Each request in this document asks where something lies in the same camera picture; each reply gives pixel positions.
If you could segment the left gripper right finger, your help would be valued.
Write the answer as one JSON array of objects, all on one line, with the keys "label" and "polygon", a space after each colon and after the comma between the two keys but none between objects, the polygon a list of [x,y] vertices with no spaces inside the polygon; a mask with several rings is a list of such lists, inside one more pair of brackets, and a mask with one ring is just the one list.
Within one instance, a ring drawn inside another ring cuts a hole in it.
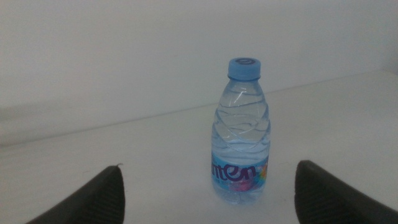
[{"label": "left gripper right finger", "polygon": [[309,160],[298,163],[294,202],[300,223],[397,223],[396,210],[368,197]]}]

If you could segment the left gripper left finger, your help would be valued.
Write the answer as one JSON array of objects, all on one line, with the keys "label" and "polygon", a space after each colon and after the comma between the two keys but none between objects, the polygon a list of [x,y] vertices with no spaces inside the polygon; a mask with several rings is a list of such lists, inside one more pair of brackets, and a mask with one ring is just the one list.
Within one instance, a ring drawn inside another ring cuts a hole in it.
[{"label": "left gripper left finger", "polygon": [[30,224],[122,224],[124,182],[120,168],[109,166],[65,200],[31,220]]}]

